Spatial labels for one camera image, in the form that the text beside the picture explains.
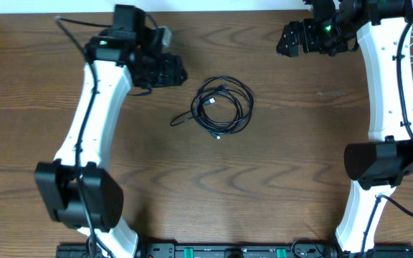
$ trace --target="black cable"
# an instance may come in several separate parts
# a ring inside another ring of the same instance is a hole
[[[361,252],[359,253],[359,257],[362,257],[364,255],[365,248],[366,248],[367,236],[369,234],[369,230],[371,229],[372,220],[374,220],[374,215],[377,212],[377,207],[379,207],[379,203],[381,202],[381,197],[383,197],[383,195],[381,195],[381,194],[379,194],[379,196],[376,197],[376,203],[374,204],[374,207],[372,208],[372,212],[371,212],[371,215],[369,217],[369,221],[367,222],[366,231],[364,232],[363,243],[361,244]]]
[[[90,116],[90,112],[92,110],[92,106],[93,106],[93,103],[95,101],[95,97],[96,97],[97,92],[98,92],[97,91],[97,89],[98,89],[98,76],[97,76],[97,72],[95,70],[95,66],[93,65],[92,60],[85,54],[85,51],[80,46],[79,42],[63,26],[61,21],[72,22],[72,23],[81,24],[81,25],[87,25],[89,23],[86,23],[86,22],[80,22],[79,23],[78,21],[72,21],[71,19],[62,18],[60,16],[55,17],[55,21],[56,21],[58,27],[68,36],[68,38],[70,38],[70,40],[73,42],[73,44],[79,49],[79,51],[83,55],[85,61],[89,64],[90,71],[92,72],[92,77],[93,77],[92,95],[90,96],[90,101],[89,101],[89,104],[87,106],[87,110],[85,111],[84,119],[82,120],[82,124],[81,124],[80,130],[79,130],[79,134],[77,136],[77,142],[76,142],[76,145],[75,145],[75,168],[74,168],[74,170],[75,170],[75,177],[77,179],[77,191],[79,193],[79,198],[82,202],[83,209],[84,209],[84,212],[85,212],[85,217],[87,219],[87,223],[88,223],[89,230],[90,230],[90,241],[88,241],[87,247],[90,251],[90,257],[95,258],[95,254],[97,252],[95,227],[93,226],[92,218],[90,216],[90,210],[89,210],[89,207],[87,205],[87,200],[86,200],[85,194],[84,194],[84,182],[82,181],[83,174],[82,174],[82,169],[81,169],[81,164],[80,164],[80,153],[82,151],[82,147],[81,147],[82,137],[84,135],[85,127],[87,125],[87,121],[88,121],[88,118]]]
[[[355,39],[355,45],[353,45],[353,47],[351,49],[349,49],[350,52],[356,52],[359,48],[359,44],[358,44],[358,37]]]
[[[299,255],[297,255],[297,254],[295,253],[295,249],[294,249],[295,244],[298,243],[298,242],[300,242],[300,241],[308,241],[308,242],[310,242],[312,245],[315,246],[316,251],[318,251],[318,253],[321,254],[321,256],[316,257],[316,258],[325,258],[325,257],[326,257],[325,252],[324,252],[324,251],[322,252],[322,251],[318,248],[318,246],[315,244],[315,242],[313,242],[312,239],[309,239],[309,238],[307,238],[307,237],[303,237],[303,238],[301,238],[301,239],[298,239],[298,240],[294,241],[293,244],[291,244],[291,252],[294,254],[294,257],[301,258]]]
[[[85,240],[86,246],[88,246],[88,243],[90,242],[90,236]],[[100,247],[101,249],[105,250],[105,252],[108,253],[108,258],[114,258],[114,254],[101,242],[99,238],[97,238],[97,246]]]
[[[244,90],[229,90],[227,89],[227,85],[224,83],[218,87],[208,88],[205,89],[207,85],[210,83],[221,80],[225,82],[231,82],[232,84],[236,85],[238,88]],[[240,101],[235,97],[238,95],[242,97],[248,106],[248,112],[245,114],[244,109]],[[204,106],[210,105],[214,103],[215,97],[221,97],[233,104],[236,108],[235,117],[230,122],[217,122],[212,120],[206,113]],[[251,119],[252,109],[255,104],[254,98],[248,86],[246,86],[243,82],[230,77],[230,76],[218,76],[218,77],[210,77],[206,79],[199,90],[197,90],[196,97],[192,100],[191,109],[190,111],[186,111],[178,116],[176,116],[171,122],[171,126],[177,126],[182,123],[189,121],[190,119],[194,119],[203,129],[208,131],[213,137],[220,138],[221,135],[231,135],[235,133],[241,132],[245,127],[248,125]],[[180,122],[175,123],[176,120],[182,118],[183,116],[192,114],[191,117],[186,118]]]
[[[151,87],[151,85],[148,85],[148,87],[147,87],[146,89],[147,89],[147,90],[146,90],[145,92],[142,92],[142,93],[138,93],[138,94],[130,94],[130,93],[127,93],[127,95],[134,96],[134,97],[141,97],[141,96],[150,95],[150,94],[152,93],[152,87]]]
[[[70,18],[64,18],[61,16],[57,16],[55,17],[55,19],[60,19],[65,22],[70,22],[73,24],[79,24],[79,25],[84,25],[84,26],[89,26],[89,27],[99,27],[99,28],[111,28],[112,27],[111,25],[108,25],[108,24],[96,24],[96,23],[91,23],[91,22],[86,22],[86,21],[78,21],[78,20],[74,20]]]
[[[409,33],[409,30],[412,27],[412,25],[413,25],[413,16],[412,16],[412,19],[407,22],[407,25],[405,26],[404,31],[402,32],[401,37],[399,38],[397,55],[394,57],[394,59],[397,62],[396,63],[397,64],[396,65],[396,68],[397,68],[397,82],[398,82],[398,91],[399,91],[399,102],[400,102],[401,111],[402,111],[402,120],[403,120],[402,121],[402,126],[404,126],[406,128],[406,131],[409,134],[409,137],[410,137],[410,139],[413,143],[413,132],[412,132],[412,129],[410,128],[411,123],[409,122],[409,119],[407,118],[406,100],[404,98],[404,87],[403,87],[403,84],[402,84],[402,58],[404,58],[404,56],[402,55],[402,47],[404,46],[404,40],[406,39],[407,33]],[[373,210],[371,212],[371,215],[369,217],[369,222],[368,222],[366,231],[364,232],[363,243],[361,245],[360,257],[362,255],[364,255],[367,235],[368,235],[369,230],[371,228],[371,223],[372,223],[372,220],[374,219],[374,215],[376,213],[377,206],[379,205],[381,198],[384,198],[387,201],[391,202],[398,209],[400,209],[405,214],[407,214],[407,215],[409,215],[413,218],[413,212],[411,212],[410,210],[404,208],[401,204],[399,204],[397,201],[395,201],[391,197],[385,196],[383,194],[379,194],[376,197],[376,203],[375,203],[374,208],[373,208]]]
[[[156,30],[156,35],[154,36],[154,38],[152,39],[152,42],[149,44],[149,49],[153,49],[154,47],[156,47],[157,45],[157,40],[159,38],[159,31],[158,31],[158,25],[156,20],[148,13],[146,13],[146,17],[148,17],[149,20],[151,20],[152,24],[154,25],[154,29]]]

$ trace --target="white wall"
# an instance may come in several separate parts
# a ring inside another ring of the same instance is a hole
[[[302,0],[0,0],[0,14],[109,12],[115,4],[136,5],[145,11],[306,9]]]

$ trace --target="coiled black cable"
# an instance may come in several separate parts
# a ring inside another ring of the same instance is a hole
[[[212,87],[205,89],[210,83],[221,80],[226,83],[221,84],[218,87]],[[239,89],[232,90],[227,87],[227,82],[236,85]],[[242,103],[236,96],[240,96],[245,100],[248,106],[248,111],[245,113]],[[212,120],[205,111],[204,106],[211,105],[215,102],[215,97],[221,97],[233,104],[235,109],[235,117],[230,122],[217,122]],[[252,109],[254,107],[255,100],[252,96],[251,90],[243,82],[230,76],[218,76],[210,77],[206,79],[199,90],[197,95],[192,100],[191,109],[176,116],[171,122],[171,126],[177,126],[182,123],[194,119],[203,129],[208,131],[213,137],[220,139],[221,135],[231,135],[241,132],[251,120]],[[191,113],[191,117],[181,120],[175,123],[179,118]]]

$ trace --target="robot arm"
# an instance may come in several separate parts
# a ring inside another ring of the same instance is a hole
[[[332,0],[312,0],[307,4],[313,5],[314,18],[286,25],[277,52],[297,57],[301,44],[305,53],[334,56],[354,51],[357,47],[349,49],[348,40],[356,38],[366,65],[371,106],[370,143],[350,144],[345,149],[344,162],[351,190],[335,233],[338,254],[355,254],[374,248],[375,230],[386,204],[384,199],[376,204],[377,196],[391,196],[403,177],[413,172],[413,144],[402,126],[395,57],[399,39],[412,16],[412,2],[345,0],[339,11],[335,10]],[[409,34],[402,51],[402,79],[413,132]]]
[[[145,27],[146,14],[134,6],[117,5],[113,25],[86,44],[89,58],[84,85],[69,133],[53,163],[38,163],[35,178],[52,220],[90,235],[74,167],[82,169],[84,197],[103,255],[133,257],[138,235],[121,217],[123,191],[110,177],[110,151],[115,125],[131,86],[181,85],[187,79],[181,58],[162,49],[169,46],[166,27]],[[80,161],[75,164],[76,143],[97,80],[95,101],[81,141]]]

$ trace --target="wooden table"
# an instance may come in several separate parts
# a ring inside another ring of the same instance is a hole
[[[60,242],[85,241],[50,221],[34,182],[37,162],[52,160],[62,144],[82,88],[84,62],[53,16],[0,15],[0,257],[53,257]],[[112,14],[67,16],[110,23]],[[189,80],[127,97],[120,112],[110,173],[140,235],[214,243],[330,237],[350,187],[343,149],[368,140],[369,97],[360,51],[276,55],[283,25],[309,16],[154,14],[173,30],[171,51],[182,55]],[[70,28],[82,42],[98,32]],[[170,127],[214,75],[254,91],[248,127],[219,141],[194,122]],[[413,175],[394,197],[413,211]],[[413,219],[391,205],[382,218],[376,242],[413,244]]]

